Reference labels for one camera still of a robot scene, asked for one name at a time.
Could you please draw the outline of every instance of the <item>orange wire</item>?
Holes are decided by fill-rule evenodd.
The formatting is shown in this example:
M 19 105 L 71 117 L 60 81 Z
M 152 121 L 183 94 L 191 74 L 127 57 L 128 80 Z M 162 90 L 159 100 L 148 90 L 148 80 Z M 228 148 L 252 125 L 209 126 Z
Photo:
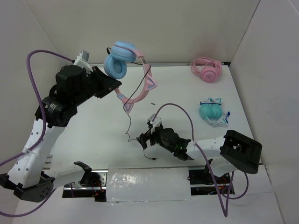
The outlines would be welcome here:
M 98 183 L 99 187 L 101 188 L 101 191 L 103 192 L 101 183 L 98 180 L 95 180 L 95 181 Z
M 228 183 L 224 177 L 222 177 L 222 178 L 223 178 L 225 184 L 223 186 L 219 187 L 220 190 L 224 189 L 226 187 L 226 184 Z

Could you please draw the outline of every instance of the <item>white table surface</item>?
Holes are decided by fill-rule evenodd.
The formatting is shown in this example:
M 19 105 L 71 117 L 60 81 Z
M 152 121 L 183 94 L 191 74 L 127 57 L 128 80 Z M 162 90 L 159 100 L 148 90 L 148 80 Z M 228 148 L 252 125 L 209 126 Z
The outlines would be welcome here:
M 131 136 L 147 130 L 147 118 L 164 103 L 173 102 L 185 108 L 194 121 L 197 139 L 214 138 L 235 129 L 252 137 L 234 82 L 227 66 L 217 83 L 208 84 L 194 77 L 189 66 L 153 67 L 158 87 L 147 98 L 134 105 Z M 129 95 L 142 78 L 141 68 L 129 68 L 121 90 Z M 199 117 L 199 102 L 208 97 L 223 98 L 224 110 L 231 112 L 227 127 L 210 127 Z M 175 107 L 166 107 L 159 114 L 164 127 L 173 128 L 181 137 L 190 138 L 187 117 Z M 124 135 L 129 119 L 114 93 L 103 99 L 93 98 L 78 109 L 65 132 L 58 139 L 51 167 L 82 161 L 93 169 L 117 167 L 173 167 L 204 165 L 202 159 L 180 161 L 161 147 L 149 147 L 144 158 L 142 148 L 127 142 Z M 249 191 L 245 197 L 229 202 L 228 218 L 223 216 L 217 196 L 192 196 L 190 200 L 138 203 L 98 203 L 93 198 L 62 198 L 60 187 L 47 203 L 33 214 L 14 218 L 13 224 L 73 224 L 73 223 L 165 223 L 165 224 L 282 224 L 278 204 L 266 170 L 260 166 L 256 175 L 249 175 Z M 236 196 L 244 191 L 245 178 L 237 171 L 234 177 Z M 16 214 L 28 212 L 36 203 L 19 201 Z
M 221 76 L 213 84 L 195 77 L 189 66 L 152 67 L 152 74 L 158 87 L 151 90 L 143 101 L 134 105 L 130 113 L 132 125 L 129 133 L 132 138 L 145 133 L 148 130 L 148 117 L 161 105 L 169 102 L 188 111 L 194 122 L 196 139 L 218 137 L 229 129 L 252 137 L 228 66 L 223 66 Z M 128 68 L 127 75 L 121 80 L 122 93 L 129 97 L 142 77 L 141 67 Z M 211 127 L 199 116 L 199 102 L 208 97 L 223 99 L 224 111 L 231 112 L 227 127 Z M 162 118 L 164 127 L 173 128 L 182 138 L 191 138 L 189 120 L 180 109 L 166 106 L 159 117 Z M 158 145 L 149 146 L 145 150 L 148 157 L 156 157 L 158 160 L 145 158 L 138 142 L 128 142 L 128 136 L 124 134 L 128 125 L 129 118 L 114 92 L 103 99 L 89 99 L 78 107 L 77 115 L 57 140 L 51 167 L 60 168 L 75 161 L 82 161 L 93 169 L 205 165 L 202 158 L 180 161 Z

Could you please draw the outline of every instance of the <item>white backdrop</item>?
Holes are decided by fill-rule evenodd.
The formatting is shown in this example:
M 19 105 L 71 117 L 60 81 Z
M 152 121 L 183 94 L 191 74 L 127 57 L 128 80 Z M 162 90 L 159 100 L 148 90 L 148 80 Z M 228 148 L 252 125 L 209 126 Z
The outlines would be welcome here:
M 299 223 L 298 9 L 298 0 L 261 0 L 231 64 L 286 224 Z
M 85 49 L 102 63 L 106 47 L 130 41 L 149 62 L 231 61 L 259 0 L 26 0 L 57 50 Z

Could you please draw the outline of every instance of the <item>cat ear headphones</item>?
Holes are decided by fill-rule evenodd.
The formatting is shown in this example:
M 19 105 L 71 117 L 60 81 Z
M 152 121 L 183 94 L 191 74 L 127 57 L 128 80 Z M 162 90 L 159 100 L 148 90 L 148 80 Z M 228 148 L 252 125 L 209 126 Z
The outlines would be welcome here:
M 203 65 L 203 68 L 199 70 L 197 68 L 198 65 Z M 222 66 L 220 61 L 207 57 L 200 57 L 191 62 L 191 71 L 194 75 L 200 76 L 205 82 L 211 83 L 221 74 Z
M 157 82 L 151 76 L 150 65 L 144 59 L 144 54 L 140 52 L 135 45 L 123 41 L 117 41 L 114 44 L 111 48 L 111 54 L 109 54 L 104 61 L 106 74 L 114 79 L 121 79 L 124 78 L 127 73 L 126 62 L 134 62 L 137 57 L 142 61 L 145 76 L 144 86 L 139 96 L 135 99 L 128 99 L 121 93 L 119 88 L 115 89 L 117 97 L 122 101 L 127 114 L 132 110 L 134 103 L 143 100 L 150 90 L 157 87 Z
M 227 125 L 230 112 L 223 113 L 221 98 L 215 100 L 209 98 L 207 101 L 200 102 L 199 115 L 211 126 L 216 124 Z

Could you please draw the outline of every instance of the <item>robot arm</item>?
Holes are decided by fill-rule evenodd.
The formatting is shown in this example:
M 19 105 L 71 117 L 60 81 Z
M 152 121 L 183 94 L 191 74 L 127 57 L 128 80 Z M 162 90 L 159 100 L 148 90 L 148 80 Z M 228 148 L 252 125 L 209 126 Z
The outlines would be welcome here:
M 136 138 L 143 149 L 147 148 L 147 141 L 150 140 L 151 146 L 158 144 L 186 161 L 202 157 L 195 145 L 197 143 L 207 157 L 217 157 L 210 164 L 215 176 L 221 177 L 235 170 L 257 173 L 262 151 L 259 142 L 233 130 L 218 138 L 191 142 L 190 139 L 180 138 L 172 128 L 164 128 L 160 118 L 152 121 L 153 117 L 154 114 L 148 119 L 149 130 Z
M 79 161 L 60 170 L 42 171 L 57 138 L 77 113 L 77 107 L 92 96 L 102 98 L 121 85 L 120 81 L 106 76 L 98 67 L 91 67 L 88 57 L 89 54 L 82 51 L 74 65 L 64 66 L 56 74 L 57 84 L 43 99 L 47 122 L 43 140 L 28 151 L 41 136 L 43 120 L 39 107 L 32 132 L 22 151 L 24 155 L 7 174 L 0 175 L 0 185 L 13 190 L 21 200 L 40 202 L 57 187 L 74 181 L 84 184 L 90 178 L 92 169 Z

